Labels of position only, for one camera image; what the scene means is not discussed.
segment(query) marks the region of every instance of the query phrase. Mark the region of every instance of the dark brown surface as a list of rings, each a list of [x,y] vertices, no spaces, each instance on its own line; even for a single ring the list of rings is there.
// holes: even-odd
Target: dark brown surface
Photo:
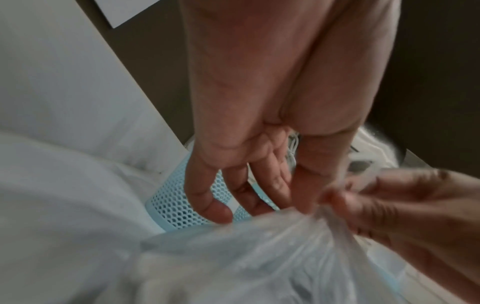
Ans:
[[[434,167],[480,177],[480,2],[403,0],[370,118]]]
[[[161,0],[112,29],[94,0],[77,0],[183,143],[194,133],[187,51],[176,0]]]

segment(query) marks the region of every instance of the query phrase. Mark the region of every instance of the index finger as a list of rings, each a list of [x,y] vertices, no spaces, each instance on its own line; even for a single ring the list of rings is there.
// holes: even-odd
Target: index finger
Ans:
[[[218,171],[209,166],[194,147],[186,166],[183,189],[195,212],[212,222],[225,224],[232,222],[232,211],[215,199],[210,190]]]

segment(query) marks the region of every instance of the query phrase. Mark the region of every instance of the blue basket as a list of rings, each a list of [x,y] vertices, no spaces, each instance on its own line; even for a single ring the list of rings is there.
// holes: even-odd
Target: blue basket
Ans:
[[[185,169],[189,158],[190,155],[178,165],[165,184],[145,203],[145,208],[149,215],[165,231],[209,223],[208,220],[201,217],[190,207],[184,192]],[[260,198],[269,205],[274,206],[257,184],[253,185],[253,188]],[[221,172],[217,173],[211,191],[213,196],[224,204],[227,204],[232,198],[232,194],[227,189]],[[233,215],[233,220],[241,221],[248,217],[250,215],[243,207],[239,206]]]

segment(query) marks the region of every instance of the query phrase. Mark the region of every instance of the white plastic bag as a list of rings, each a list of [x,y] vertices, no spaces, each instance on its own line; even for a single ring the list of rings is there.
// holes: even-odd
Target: white plastic bag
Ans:
[[[327,207],[156,236],[97,303],[389,304],[346,225]]]

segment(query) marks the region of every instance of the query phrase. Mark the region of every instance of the plastic bag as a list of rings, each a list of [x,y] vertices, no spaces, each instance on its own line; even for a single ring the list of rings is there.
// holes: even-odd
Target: plastic bag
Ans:
[[[328,207],[156,236],[97,303],[389,304],[346,225]]]

